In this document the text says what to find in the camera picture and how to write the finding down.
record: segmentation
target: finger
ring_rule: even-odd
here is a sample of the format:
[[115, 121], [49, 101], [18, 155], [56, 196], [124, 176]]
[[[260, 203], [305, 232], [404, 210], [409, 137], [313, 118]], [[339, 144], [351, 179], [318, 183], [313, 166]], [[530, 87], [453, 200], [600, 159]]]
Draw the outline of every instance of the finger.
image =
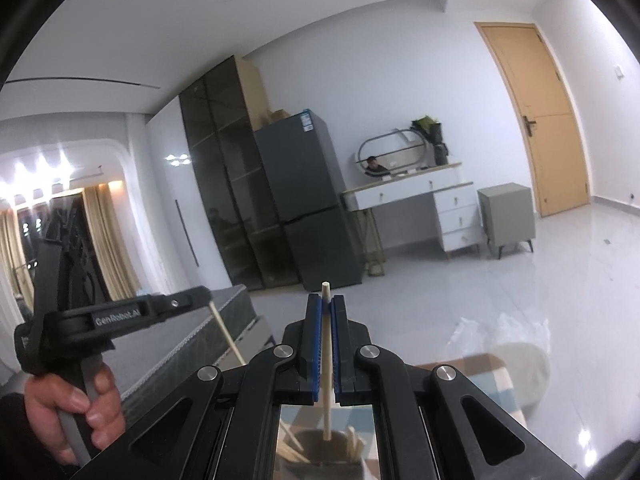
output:
[[120, 394], [116, 388], [112, 388], [94, 401], [86, 412], [86, 421], [94, 430], [101, 430], [121, 413]]
[[25, 399], [27, 398], [44, 408], [60, 409], [69, 413], [84, 413], [91, 405], [82, 390], [54, 374], [30, 380], [25, 386]]
[[58, 409], [71, 413], [84, 413], [89, 399], [84, 393], [62, 378], [49, 374], [30, 378], [24, 388], [24, 407], [29, 424], [38, 439], [62, 463], [75, 463], [60, 426]]
[[103, 364], [95, 375], [94, 387], [99, 394], [105, 394], [116, 387], [116, 379], [107, 365]]
[[107, 446], [113, 444], [116, 439], [124, 433], [124, 429], [124, 417], [120, 414], [115, 420], [101, 430], [94, 431], [91, 436], [91, 441], [94, 443], [95, 447], [100, 450], [104, 450]]

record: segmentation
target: refrigerator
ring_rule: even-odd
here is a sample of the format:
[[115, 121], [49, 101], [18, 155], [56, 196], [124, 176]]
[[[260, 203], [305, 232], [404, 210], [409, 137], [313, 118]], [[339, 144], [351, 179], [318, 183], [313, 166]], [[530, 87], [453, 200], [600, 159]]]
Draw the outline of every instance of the refrigerator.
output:
[[325, 122], [305, 110], [258, 130], [255, 139], [305, 289], [361, 283], [362, 245], [342, 202], [344, 180]]

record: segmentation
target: door frame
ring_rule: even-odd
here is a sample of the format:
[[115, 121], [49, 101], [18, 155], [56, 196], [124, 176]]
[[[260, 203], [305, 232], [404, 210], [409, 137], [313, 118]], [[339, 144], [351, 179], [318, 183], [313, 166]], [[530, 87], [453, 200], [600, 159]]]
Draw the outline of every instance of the door frame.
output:
[[524, 146], [525, 146], [525, 149], [526, 149], [526, 152], [527, 152], [527, 160], [529, 161], [529, 172], [531, 173], [531, 181], [533, 183], [533, 188], [534, 188], [533, 189], [533, 196], [534, 196], [534, 200], [536, 202], [536, 210], [538, 212], [538, 215], [542, 216], [542, 213], [541, 213], [542, 210], [541, 210], [541, 207], [540, 207], [540, 188], [539, 188], [539, 185], [538, 185], [538, 177], [536, 176], [536, 167], [533, 164], [533, 156], [531, 155], [531, 148], [529, 146], [529, 141], [527, 140], [527, 131], [526, 131], [525, 127], [524, 127], [524, 124], [522, 123], [522, 117], [520, 115], [520, 109], [518, 108], [518, 102], [516, 101], [516, 96], [515, 96], [515, 93], [513, 91], [513, 88], [511, 87], [511, 83], [509, 82], [509, 78], [507, 77], [504, 69], [502, 68], [502, 64], [500, 63], [500, 59], [498, 58], [497, 54], [495, 53], [495, 50], [494, 50], [493, 45], [491, 44], [491, 41], [489, 41], [488, 36], [484, 32], [485, 28], [489, 28], [489, 27], [515, 27], [515, 28], [532, 28], [533, 30], [536, 31], [536, 34], [540, 38], [540, 41], [544, 45], [546, 52], [549, 54], [549, 57], [551, 58], [551, 61], [554, 64], [554, 67], [556, 69], [556, 73], [558, 74], [560, 82], [562, 84], [562, 90], [564, 91], [564, 95], [566, 95], [567, 102], [569, 103], [569, 106], [571, 107], [572, 116], [574, 117], [575, 128], [576, 128], [576, 131], [578, 132], [578, 136], [580, 137], [580, 147], [582, 149], [582, 160], [584, 161], [584, 167], [585, 167], [586, 173], [587, 173], [587, 197], [589, 198], [589, 202], [591, 203], [591, 179], [590, 179], [590, 174], [589, 174], [589, 167], [587, 165], [587, 156], [586, 156], [585, 145], [584, 145], [584, 135], [583, 135], [582, 129], [580, 128], [580, 123], [578, 121], [578, 116], [577, 116], [576, 111], [575, 111], [574, 101], [572, 100], [571, 96], [569, 95], [569, 92], [567, 91], [566, 82], [564, 81], [564, 78], [562, 77], [560, 69], [558, 68], [558, 64], [556, 63], [556, 58], [551, 53], [551, 50], [549, 50], [549, 47], [546, 44], [545, 38], [540, 33], [540, 30], [538, 29], [538, 26], [535, 23], [511, 23], [511, 22], [505, 22], [505, 23], [503, 23], [503, 22], [474, 22], [474, 25], [478, 29], [478, 32], [480, 33], [480, 36], [482, 36], [482, 39], [484, 40], [484, 43], [486, 44], [487, 49], [491, 53], [491, 56], [494, 58], [495, 65], [498, 68], [498, 72], [500, 72], [500, 76], [502, 77], [502, 81], [504, 82], [504, 86], [506, 87], [507, 92], [509, 94], [509, 98], [511, 99], [511, 105], [513, 106], [513, 112], [516, 115], [516, 119], [518, 121], [518, 126], [520, 127], [520, 134], [522, 135], [522, 142], [524, 143]]

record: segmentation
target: tall cabinet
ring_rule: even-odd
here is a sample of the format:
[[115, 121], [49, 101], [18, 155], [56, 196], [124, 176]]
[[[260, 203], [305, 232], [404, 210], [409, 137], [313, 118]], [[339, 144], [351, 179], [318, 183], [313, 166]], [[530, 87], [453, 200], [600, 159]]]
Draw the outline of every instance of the tall cabinet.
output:
[[257, 68], [232, 56], [185, 89], [180, 106], [202, 202], [231, 282], [249, 290], [299, 282], [254, 139], [269, 114]]

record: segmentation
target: gray nightstand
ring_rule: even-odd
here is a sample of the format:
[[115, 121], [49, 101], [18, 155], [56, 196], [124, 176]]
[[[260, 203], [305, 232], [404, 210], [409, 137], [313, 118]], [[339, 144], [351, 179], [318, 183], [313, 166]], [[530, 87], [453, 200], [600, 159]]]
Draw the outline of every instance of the gray nightstand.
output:
[[478, 190], [482, 225], [488, 244], [498, 247], [498, 259], [502, 248], [508, 244], [529, 242], [536, 237], [536, 219], [533, 213], [531, 189], [520, 184], [501, 184]]

